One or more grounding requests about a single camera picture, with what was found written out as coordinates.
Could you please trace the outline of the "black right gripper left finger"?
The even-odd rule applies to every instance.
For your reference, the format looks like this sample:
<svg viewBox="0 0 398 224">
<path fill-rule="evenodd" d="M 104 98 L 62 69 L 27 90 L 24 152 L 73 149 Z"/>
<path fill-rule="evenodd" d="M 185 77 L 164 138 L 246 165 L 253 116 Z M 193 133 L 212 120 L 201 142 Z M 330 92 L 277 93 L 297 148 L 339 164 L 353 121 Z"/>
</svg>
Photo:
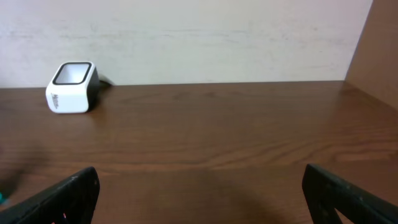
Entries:
<svg viewBox="0 0 398 224">
<path fill-rule="evenodd" d="M 94 167 L 87 167 L 1 211 L 1 224 L 90 224 L 100 192 Z"/>
</svg>

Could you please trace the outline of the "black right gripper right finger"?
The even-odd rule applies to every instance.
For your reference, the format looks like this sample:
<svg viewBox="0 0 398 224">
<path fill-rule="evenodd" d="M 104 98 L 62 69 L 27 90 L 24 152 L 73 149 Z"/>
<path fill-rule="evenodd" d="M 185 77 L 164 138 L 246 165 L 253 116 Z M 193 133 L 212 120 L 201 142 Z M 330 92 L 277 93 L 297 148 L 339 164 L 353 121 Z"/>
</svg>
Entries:
<svg viewBox="0 0 398 224">
<path fill-rule="evenodd" d="M 315 164 L 307 164 L 302 190 L 314 223 L 341 223 L 338 213 L 353 223 L 397 223 L 397 206 Z"/>
</svg>

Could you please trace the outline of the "blue mouthwash bottle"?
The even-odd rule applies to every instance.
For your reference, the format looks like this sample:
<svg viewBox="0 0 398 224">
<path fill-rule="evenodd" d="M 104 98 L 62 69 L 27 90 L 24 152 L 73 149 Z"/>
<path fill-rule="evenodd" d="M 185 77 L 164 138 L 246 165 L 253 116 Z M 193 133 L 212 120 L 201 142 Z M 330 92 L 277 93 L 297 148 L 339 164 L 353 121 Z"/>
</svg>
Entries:
<svg viewBox="0 0 398 224">
<path fill-rule="evenodd" d="M 0 204 L 3 205 L 6 202 L 7 202 L 7 197 L 2 192 L 0 192 Z"/>
</svg>

